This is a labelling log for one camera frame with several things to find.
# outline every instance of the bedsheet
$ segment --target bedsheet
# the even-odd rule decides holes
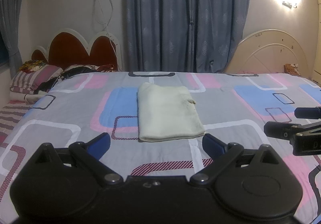
[[[17,213],[9,197],[12,180],[41,143],[55,148],[88,142],[102,132],[111,146],[100,161],[121,174],[186,175],[211,163],[202,138],[146,143],[138,140],[137,90],[144,83],[186,86],[207,133],[246,149],[262,143],[272,147],[302,185],[304,195],[296,212],[303,223],[321,211],[321,159],[294,157],[291,145],[267,137],[267,121],[307,124],[296,119],[296,107],[321,104],[321,88],[287,74],[227,75],[194,73],[89,73],[57,84],[16,125],[0,148],[0,219],[10,223]]]

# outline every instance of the rolled white cloth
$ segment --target rolled white cloth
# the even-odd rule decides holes
[[[186,87],[143,83],[137,96],[140,140],[161,142],[205,134],[195,101]]]

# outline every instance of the beige headboard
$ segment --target beige headboard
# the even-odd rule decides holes
[[[284,31],[267,29],[251,34],[239,44],[225,72],[283,73],[285,64],[299,64],[302,76],[309,76],[306,56],[295,38]]]

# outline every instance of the striped bedding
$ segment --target striped bedding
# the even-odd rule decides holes
[[[0,109],[0,144],[4,142],[16,124],[21,120],[32,105],[24,102],[11,101]]]

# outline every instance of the brown headboard panel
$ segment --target brown headboard panel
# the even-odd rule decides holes
[[[59,31],[47,50],[43,47],[36,47],[32,59],[44,60],[62,69],[70,65],[85,64],[96,66],[113,64],[115,69],[119,69],[118,64],[121,65],[120,45],[112,34],[109,39],[106,32],[100,32],[88,44],[78,32],[69,28]]]

